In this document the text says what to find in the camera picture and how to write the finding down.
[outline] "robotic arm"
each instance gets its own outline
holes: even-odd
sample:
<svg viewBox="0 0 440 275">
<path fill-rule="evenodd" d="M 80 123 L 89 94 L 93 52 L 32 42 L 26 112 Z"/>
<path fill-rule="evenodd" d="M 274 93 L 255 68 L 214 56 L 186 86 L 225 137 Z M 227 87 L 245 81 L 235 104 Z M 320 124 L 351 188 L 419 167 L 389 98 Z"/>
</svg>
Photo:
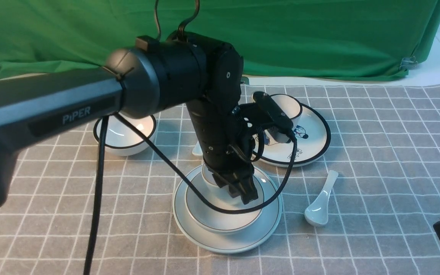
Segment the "robotic arm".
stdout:
<svg viewBox="0 0 440 275">
<path fill-rule="evenodd" d="M 292 124 L 269 97 L 239 106 L 242 71 L 232 45 L 194 33 L 182 41 L 173 33 L 163 43 L 136 38 L 104 68 L 0 81 L 0 206 L 24 148 L 118 111 L 141 118 L 182 103 L 217 185 L 229 185 L 244 204 L 257 199 L 253 166 L 240 155 L 252 155 L 258 127 Z"/>
</svg>

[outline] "green backdrop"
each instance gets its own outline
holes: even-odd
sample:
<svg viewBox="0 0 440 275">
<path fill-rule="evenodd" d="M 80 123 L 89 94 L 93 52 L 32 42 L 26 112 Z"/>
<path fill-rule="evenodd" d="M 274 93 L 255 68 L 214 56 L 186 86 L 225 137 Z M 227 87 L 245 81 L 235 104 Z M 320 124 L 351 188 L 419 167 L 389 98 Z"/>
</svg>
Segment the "green backdrop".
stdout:
<svg viewBox="0 0 440 275">
<path fill-rule="evenodd" d="M 0 78 L 101 65 L 138 35 L 156 35 L 154 0 L 0 0 Z M 163 37 L 194 0 L 160 0 Z M 244 73 L 392 80 L 424 61 L 440 0 L 201 0 L 187 30 L 232 43 Z"/>
</svg>

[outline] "ceramic spoon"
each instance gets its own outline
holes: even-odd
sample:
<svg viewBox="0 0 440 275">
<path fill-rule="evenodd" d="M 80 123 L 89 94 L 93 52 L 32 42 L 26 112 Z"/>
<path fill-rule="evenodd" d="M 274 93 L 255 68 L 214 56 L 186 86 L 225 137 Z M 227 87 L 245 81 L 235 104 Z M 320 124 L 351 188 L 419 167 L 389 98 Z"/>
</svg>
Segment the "ceramic spoon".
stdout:
<svg viewBox="0 0 440 275">
<path fill-rule="evenodd" d="M 201 147 L 199 146 L 199 142 L 196 142 L 196 145 L 192 149 L 192 154 L 196 155 L 197 157 L 203 156 L 203 151 L 201 151 Z"/>
<path fill-rule="evenodd" d="M 328 199 L 339 173 L 330 170 L 318 197 L 305 209 L 305 219 L 313 226 L 324 226 L 328 222 Z"/>
</svg>

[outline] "grid tablecloth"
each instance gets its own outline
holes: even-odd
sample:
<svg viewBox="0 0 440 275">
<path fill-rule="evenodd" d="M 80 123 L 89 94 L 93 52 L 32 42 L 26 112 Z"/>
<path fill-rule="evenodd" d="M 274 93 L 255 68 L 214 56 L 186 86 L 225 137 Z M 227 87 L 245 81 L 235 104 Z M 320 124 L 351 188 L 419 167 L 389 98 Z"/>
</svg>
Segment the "grid tablecloth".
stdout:
<svg viewBox="0 0 440 275">
<path fill-rule="evenodd" d="M 252 87 L 287 93 L 330 125 L 323 158 L 293 169 L 281 222 L 243 254 L 199 249 L 171 213 L 178 176 L 150 148 L 107 154 L 93 273 L 174 275 L 440 275 L 440 85 L 433 87 Z M 156 115 L 155 144 L 187 173 L 196 136 L 185 106 Z M 0 208 L 0 275 L 82 273 L 91 222 L 97 146 L 92 123 L 24 151 Z M 276 183 L 284 168 L 258 162 Z M 329 223 L 304 209 L 338 171 Z"/>
</svg>

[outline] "black cable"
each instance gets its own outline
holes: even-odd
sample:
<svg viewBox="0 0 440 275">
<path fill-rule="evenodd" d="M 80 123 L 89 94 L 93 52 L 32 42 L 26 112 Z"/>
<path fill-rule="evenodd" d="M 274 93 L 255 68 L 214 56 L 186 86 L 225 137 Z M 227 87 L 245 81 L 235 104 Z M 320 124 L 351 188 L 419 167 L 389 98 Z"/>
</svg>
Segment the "black cable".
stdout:
<svg viewBox="0 0 440 275">
<path fill-rule="evenodd" d="M 258 161 L 264 153 L 264 130 L 261 127 L 257 127 L 257 144 L 257 154 L 252 162 Z"/>
<path fill-rule="evenodd" d="M 259 209 L 262 209 L 266 206 L 268 206 L 271 202 L 274 202 L 274 200 L 276 200 L 276 198 L 279 197 L 279 195 L 281 194 L 281 192 L 283 191 L 283 189 L 286 186 L 286 183 L 288 182 L 288 178 L 290 177 L 291 174 L 291 170 L 293 168 L 293 164 L 295 162 L 295 158 L 296 158 L 296 150 L 298 149 L 298 141 L 295 137 L 295 135 L 293 134 L 293 132 L 290 131 L 290 135 L 289 138 L 291 139 L 291 141 L 293 141 L 293 151 L 291 153 L 291 158 L 290 158 L 290 163 L 288 164 L 288 168 L 286 169 L 286 174 L 285 177 L 283 178 L 283 181 L 281 182 L 278 190 L 276 190 L 276 192 L 274 193 L 274 195 L 269 198 L 267 201 L 261 203 L 260 205 L 254 206 L 254 207 L 250 207 L 248 209 L 240 209 L 240 210 L 227 210 L 227 209 L 222 209 L 220 207 L 216 207 L 215 205 L 211 204 L 205 197 L 203 197 L 203 195 L 201 195 L 201 192 L 198 191 L 198 189 L 191 183 L 191 181 L 189 181 L 189 179 L 181 172 L 181 170 L 178 169 L 178 167 L 176 167 L 160 150 L 159 148 L 157 148 L 152 141 L 150 141 L 147 136 L 145 136 L 142 132 L 140 132 L 140 130 L 138 130 L 136 127 L 134 127 L 128 120 L 126 120 L 124 117 L 122 117 L 119 113 L 115 114 L 115 117 L 117 118 L 117 120 L 119 120 L 121 123 L 123 123 L 124 125 L 126 125 L 127 127 L 129 127 L 129 129 L 131 129 L 134 133 L 136 133 L 138 136 L 140 136 L 145 143 L 148 144 L 148 146 L 150 146 L 152 148 L 152 150 L 154 150 L 154 152 L 157 153 L 157 155 L 159 155 L 159 157 L 164 160 L 167 165 L 169 165 L 169 167 L 171 167 L 171 169 L 174 170 L 174 172 L 176 172 L 176 174 L 178 174 L 178 176 L 184 180 L 184 182 L 189 186 L 189 188 L 198 196 L 198 198 L 204 203 L 206 204 L 206 206 L 210 207 L 211 209 L 223 213 L 223 214 L 245 214 L 245 213 L 250 213 L 250 212 L 254 212 L 257 211 Z"/>
<path fill-rule="evenodd" d="M 159 16 L 157 15 L 157 7 L 159 6 L 159 0 L 155 0 L 155 5 L 154 5 L 154 20 L 155 20 L 155 25 L 157 26 L 157 40 L 160 40 L 160 37 L 162 35 L 162 31 L 160 29 L 160 23 L 159 23 Z"/>
<path fill-rule="evenodd" d="M 99 216 L 101 210 L 101 195 L 103 193 L 103 171 L 105 167 L 105 141 L 106 133 L 108 132 L 108 118 L 109 116 L 105 116 L 101 120 L 98 163 L 96 165 L 96 186 L 94 190 L 93 216 L 91 219 L 91 231 L 89 232 L 89 241 L 87 243 L 86 261 L 84 261 L 84 275 L 89 275 L 89 273 L 91 272 L 94 248 L 96 246 L 96 238 L 98 236 Z"/>
<path fill-rule="evenodd" d="M 199 0 L 194 0 L 194 14 L 190 18 L 187 18 L 184 21 L 182 21 L 178 26 L 178 38 L 180 40 L 182 41 L 186 40 L 186 37 L 184 36 L 184 29 L 189 23 L 191 23 L 198 16 L 198 13 L 199 13 Z"/>
</svg>

